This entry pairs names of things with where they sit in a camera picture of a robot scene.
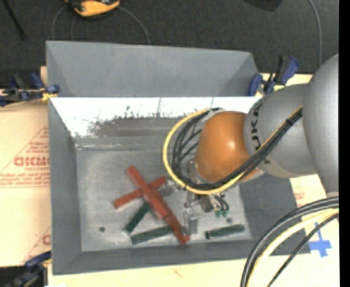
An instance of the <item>black cord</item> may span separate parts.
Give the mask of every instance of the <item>black cord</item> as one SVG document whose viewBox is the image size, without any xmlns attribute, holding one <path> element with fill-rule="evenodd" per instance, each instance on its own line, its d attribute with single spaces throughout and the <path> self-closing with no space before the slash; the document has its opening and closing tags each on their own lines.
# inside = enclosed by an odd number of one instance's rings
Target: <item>black cord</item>
<svg viewBox="0 0 350 287">
<path fill-rule="evenodd" d="M 184 182 L 187 186 L 192 188 L 197 188 L 198 190 L 212 190 L 221 187 L 226 182 L 232 180 L 237 177 L 241 173 L 244 173 L 239 180 L 246 177 L 249 173 L 251 173 L 254 169 L 258 167 L 258 165 L 268 156 L 268 154 L 273 150 L 275 145 L 279 142 L 279 140 L 283 137 L 283 135 L 302 117 L 302 108 L 298 109 L 290 118 L 286 120 L 286 122 L 277 130 L 277 132 L 273 135 L 271 139 L 265 144 L 263 144 L 261 150 L 259 150 L 256 154 L 254 154 L 251 158 L 249 158 L 244 164 L 242 164 L 239 168 L 237 168 L 234 172 L 226 176 L 225 178 L 215 182 L 213 184 L 197 184 L 192 180 L 183 176 L 181 172 L 181 160 L 184 159 L 182 156 L 182 150 L 184 149 L 186 143 L 181 143 L 188 131 L 197 124 L 204 116 L 206 116 L 209 112 L 205 112 L 201 115 L 195 116 L 192 118 L 180 131 L 178 137 L 176 138 L 174 150 L 172 153 L 172 170 L 174 173 Z"/>
<path fill-rule="evenodd" d="M 131 13 L 129 10 L 125 9 L 124 7 L 118 6 L 118 9 L 122 10 L 126 14 L 130 15 L 133 19 L 135 19 L 139 23 L 139 25 L 143 28 L 145 36 L 147 37 L 147 44 L 150 45 L 151 44 L 151 40 L 150 40 L 150 36 L 148 34 L 148 31 L 145 28 L 145 26 L 142 24 L 142 22 L 137 18 L 137 16 L 135 16 L 133 13 Z"/>
<path fill-rule="evenodd" d="M 18 32 L 19 32 L 19 36 L 22 40 L 25 40 L 27 38 L 26 33 L 24 32 L 23 28 L 21 27 L 17 17 L 15 16 L 13 9 L 11 8 L 10 4 L 8 3 L 7 0 L 2 0 L 3 4 L 6 7 L 7 12 L 9 13 L 11 19 L 13 20 Z"/>
<path fill-rule="evenodd" d="M 51 24 L 51 39 L 54 40 L 55 39 L 55 26 L 56 26 L 56 20 L 59 17 L 59 15 L 61 14 L 61 12 L 68 6 L 68 4 L 65 4 L 64 6 L 62 6 L 60 8 L 60 10 L 58 12 L 56 12 L 53 22 Z"/>
<path fill-rule="evenodd" d="M 308 0 L 309 4 L 311 5 L 314 15 L 316 17 L 317 21 L 317 28 L 318 28 L 318 67 L 322 64 L 322 30 L 321 30 L 321 21 L 319 19 L 319 15 L 317 12 L 316 7 L 314 6 L 314 3 L 312 0 Z"/>
<path fill-rule="evenodd" d="M 290 223 L 294 220 L 300 219 L 301 216 L 309 215 L 321 210 L 327 210 L 330 208 L 335 208 L 339 206 L 339 198 L 327 198 L 309 203 L 305 206 L 297 208 L 290 213 L 282 217 L 278 222 L 276 222 L 272 227 L 270 227 L 264 235 L 257 241 L 253 247 L 251 253 L 249 254 L 246 264 L 241 277 L 240 287 L 246 287 L 248 283 L 248 278 L 252 273 L 253 266 L 257 258 L 262 253 L 263 249 L 266 247 L 266 243 L 272 238 L 273 234 L 284 227 L 290 227 Z"/>
<path fill-rule="evenodd" d="M 283 265 L 281 266 L 281 268 L 277 271 L 277 273 L 275 274 L 275 276 L 272 278 L 272 280 L 269 282 L 269 284 L 267 285 L 267 287 L 270 287 L 275 280 L 280 276 L 280 274 L 286 269 L 286 267 L 288 266 L 288 264 L 290 264 L 290 262 L 296 257 L 296 255 L 301 251 L 301 248 L 313 237 L 313 235 L 320 230 L 323 226 L 325 226 L 326 224 L 328 224 L 330 221 L 336 219 L 339 216 L 339 214 L 335 214 L 329 218 L 327 218 L 326 220 L 324 220 L 323 222 L 321 222 L 320 224 L 318 224 L 301 242 L 300 244 L 293 250 L 293 252 L 289 255 L 288 259 L 283 263 Z"/>
</svg>

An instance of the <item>gray plastic tray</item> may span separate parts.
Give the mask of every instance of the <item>gray plastic tray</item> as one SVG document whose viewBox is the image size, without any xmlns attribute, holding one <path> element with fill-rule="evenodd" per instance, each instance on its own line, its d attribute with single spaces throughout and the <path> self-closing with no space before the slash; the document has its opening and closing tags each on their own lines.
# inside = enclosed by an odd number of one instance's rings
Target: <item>gray plastic tray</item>
<svg viewBox="0 0 350 287">
<path fill-rule="evenodd" d="M 143 199 L 120 210 L 112 205 L 135 189 L 125 169 L 136 166 L 147 182 L 165 175 L 161 147 L 184 114 L 210 106 L 247 111 L 255 99 L 238 96 L 256 72 L 252 55 L 47 42 L 47 62 L 49 83 L 62 89 L 49 106 L 54 274 L 245 258 L 271 223 L 296 207 L 288 180 L 263 175 L 227 192 L 229 224 L 243 224 L 243 233 L 207 240 L 205 230 L 228 222 L 195 208 L 199 232 L 187 245 L 173 235 L 133 245 L 122 228 Z M 182 222 L 185 192 L 164 198 Z M 150 212 L 134 233 L 162 226 Z"/>
</svg>

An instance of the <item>clamp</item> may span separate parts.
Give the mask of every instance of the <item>clamp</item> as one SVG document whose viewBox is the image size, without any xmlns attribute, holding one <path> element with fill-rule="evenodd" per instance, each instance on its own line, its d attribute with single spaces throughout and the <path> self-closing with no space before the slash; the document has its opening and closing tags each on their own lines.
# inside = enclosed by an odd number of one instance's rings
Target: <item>clamp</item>
<svg viewBox="0 0 350 287">
<path fill-rule="evenodd" d="M 278 68 L 274 77 L 270 74 L 265 81 L 259 73 L 254 74 L 248 89 L 248 96 L 255 96 L 259 92 L 262 96 L 274 91 L 275 86 L 285 86 L 288 80 L 299 70 L 300 63 L 297 59 L 289 57 L 289 64 L 285 64 L 285 57 L 280 56 Z"/>
<path fill-rule="evenodd" d="M 27 85 L 18 74 L 14 74 L 10 79 L 9 88 L 0 91 L 0 106 L 23 101 L 46 99 L 60 92 L 58 85 L 45 86 L 36 72 L 31 73 L 30 77 L 31 85 Z"/>
<path fill-rule="evenodd" d="M 39 278 L 46 280 L 47 272 L 44 263 L 51 259 L 51 251 L 44 252 L 38 256 L 25 262 L 25 267 L 28 271 L 14 278 L 11 282 L 6 283 L 2 287 L 30 287 Z"/>
</svg>

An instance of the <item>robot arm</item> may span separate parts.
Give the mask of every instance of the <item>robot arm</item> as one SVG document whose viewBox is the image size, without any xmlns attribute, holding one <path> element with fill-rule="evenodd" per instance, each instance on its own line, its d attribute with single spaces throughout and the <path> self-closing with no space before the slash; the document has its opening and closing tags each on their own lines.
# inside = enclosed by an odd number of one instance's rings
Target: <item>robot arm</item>
<svg viewBox="0 0 350 287">
<path fill-rule="evenodd" d="M 290 115 L 299 107 L 303 117 L 296 118 L 292 125 Z M 242 170 L 280 124 L 287 123 L 288 130 L 261 163 L 251 173 Z M 172 177 L 189 191 L 207 195 L 264 172 L 279 178 L 317 173 L 328 196 L 338 195 L 338 55 L 324 63 L 309 84 L 268 94 L 248 114 L 213 111 L 200 129 L 196 155 L 188 165 L 188 179 Z M 203 191 L 208 184 L 210 189 Z"/>
</svg>

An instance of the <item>wire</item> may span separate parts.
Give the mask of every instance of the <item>wire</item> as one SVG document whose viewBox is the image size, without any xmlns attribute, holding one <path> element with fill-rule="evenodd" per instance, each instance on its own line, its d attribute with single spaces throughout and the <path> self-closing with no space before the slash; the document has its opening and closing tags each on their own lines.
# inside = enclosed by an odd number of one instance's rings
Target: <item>wire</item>
<svg viewBox="0 0 350 287">
<path fill-rule="evenodd" d="M 51 39 L 54 40 L 55 39 L 55 25 L 56 25 L 56 20 L 59 17 L 59 15 L 61 14 L 61 12 L 68 6 L 68 4 L 64 5 L 61 7 L 61 9 L 56 12 L 53 22 L 51 24 Z"/>
<path fill-rule="evenodd" d="M 176 172 L 174 172 L 174 170 L 171 168 L 168 162 L 168 145 L 172 136 L 178 130 L 178 128 L 180 128 L 183 124 L 188 123 L 193 118 L 198 118 L 197 120 L 199 121 L 200 116 L 204 116 L 206 113 L 209 113 L 210 111 L 211 110 L 209 109 L 205 109 L 203 111 L 195 112 L 186 116 L 179 122 L 177 122 L 176 125 L 174 125 L 174 127 L 169 131 L 163 146 L 163 162 L 171 178 L 186 190 L 189 190 L 192 193 L 200 194 L 200 195 L 216 194 L 216 193 L 219 193 L 220 191 L 224 191 L 229 187 L 231 187 L 233 184 L 235 184 L 237 181 L 241 180 L 243 176 L 253 171 L 263 161 L 263 159 L 268 155 L 268 153 L 271 152 L 271 150 L 274 148 L 277 142 L 285 134 L 285 132 L 302 116 L 302 106 L 300 106 L 289 116 L 289 118 L 287 118 L 272 133 L 271 136 L 269 136 L 265 140 L 265 142 L 261 145 L 261 147 L 259 147 L 259 149 L 255 152 L 255 154 L 252 155 L 252 157 L 249 160 L 247 160 L 243 165 L 241 165 L 233 173 L 231 173 L 229 176 L 225 177 L 224 179 L 216 183 L 199 185 L 199 184 L 195 184 L 191 180 L 181 179 L 181 177 L 179 177 L 176 174 Z M 177 140 L 175 142 L 174 152 L 176 152 L 176 147 L 178 145 Z"/>
<path fill-rule="evenodd" d="M 133 19 L 135 19 L 139 25 L 143 28 L 143 31 L 144 31 L 144 34 L 145 36 L 147 37 L 147 44 L 150 45 L 151 44 L 151 40 L 150 40 L 150 36 L 148 34 L 148 31 L 147 29 L 145 28 L 145 26 L 142 24 L 142 22 L 134 15 L 132 14 L 130 11 L 126 10 L 125 8 L 121 7 L 121 6 L 118 6 L 117 7 L 118 9 L 124 11 L 125 13 L 127 13 L 128 15 L 130 15 Z M 70 35 L 71 35 L 71 39 L 72 40 L 75 40 L 74 38 L 74 26 L 75 26 L 75 21 L 77 19 L 77 16 L 75 16 L 73 19 L 72 19 L 72 22 L 71 22 L 71 27 L 70 27 Z"/>
<path fill-rule="evenodd" d="M 288 264 L 290 264 L 290 262 L 294 259 L 294 257 L 296 257 L 296 255 L 300 252 L 301 248 L 313 237 L 313 235 L 320 230 L 323 226 L 325 226 L 326 224 L 328 224 L 330 221 L 334 220 L 335 218 L 337 218 L 339 216 L 339 214 L 335 214 L 329 218 L 327 218 L 326 220 L 323 220 L 323 222 L 321 222 L 320 224 L 318 224 L 303 240 L 302 242 L 293 250 L 293 252 L 289 255 L 288 259 L 283 263 L 283 265 L 281 266 L 281 268 L 277 271 L 277 273 L 275 274 L 275 276 L 272 278 L 272 280 L 268 283 L 267 287 L 270 287 L 275 280 L 280 276 L 280 274 L 286 269 L 286 267 L 288 266 Z"/>
<path fill-rule="evenodd" d="M 71 26 L 70 26 L 70 29 L 69 29 L 69 33 L 71 35 L 71 40 L 75 40 L 74 38 L 74 24 L 75 24 L 75 21 L 77 20 L 77 17 L 78 15 L 75 15 L 74 18 L 72 19 L 72 22 L 71 22 Z"/>
<path fill-rule="evenodd" d="M 133 13 L 131 13 L 129 10 L 125 9 L 124 7 L 118 6 L 118 9 L 120 9 L 123 12 L 125 12 L 126 14 L 130 15 L 133 19 L 135 19 L 139 23 L 139 25 L 143 28 L 145 36 L 147 37 L 147 44 L 150 45 L 151 44 L 150 36 L 148 34 L 147 29 L 142 24 L 142 22 Z"/>
<path fill-rule="evenodd" d="M 321 30 L 321 21 L 319 19 L 319 15 L 317 12 L 316 7 L 314 6 L 314 3 L 312 0 L 308 0 L 309 4 L 311 5 L 314 15 L 316 17 L 317 21 L 317 28 L 318 28 L 318 67 L 322 64 L 322 30 Z"/>
<path fill-rule="evenodd" d="M 310 215 L 312 213 L 317 213 L 321 210 L 327 210 L 330 208 L 338 207 L 339 205 L 339 198 L 338 197 L 332 197 L 327 199 L 318 200 L 312 203 L 309 203 L 307 205 L 304 205 L 302 207 L 299 207 L 297 209 L 294 209 L 290 213 L 286 214 L 284 217 L 282 217 L 278 222 L 276 222 L 272 227 L 270 227 L 263 236 L 257 241 L 255 246 L 253 247 L 251 253 L 249 254 L 246 264 L 242 273 L 241 277 L 241 287 L 246 287 L 248 283 L 248 278 L 250 277 L 253 266 L 257 260 L 257 258 L 260 256 L 261 252 L 266 246 L 266 243 L 269 239 L 272 238 L 273 234 L 277 232 L 279 229 L 290 226 L 290 224 L 299 219 L 301 216 Z"/>
<path fill-rule="evenodd" d="M 319 213 L 316 214 L 308 219 L 303 220 L 302 222 L 293 225 L 283 233 L 281 233 L 275 240 L 273 240 L 269 246 L 263 251 L 263 253 L 258 257 L 257 261 L 253 265 L 252 268 L 252 273 L 248 279 L 248 284 L 247 286 L 254 286 L 253 281 L 256 272 L 258 272 L 258 269 L 264 264 L 264 261 L 266 258 L 269 257 L 269 255 L 281 244 L 283 243 L 286 239 L 288 239 L 290 236 L 293 234 L 296 234 L 298 231 L 302 230 L 303 228 L 307 227 L 310 224 L 313 224 L 314 222 L 320 221 L 320 220 L 325 220 L 330 218 L 333 215 L 338 214 L 338 209 L 330 209 L 325 211 L 324 213 Z"/>
</svg>

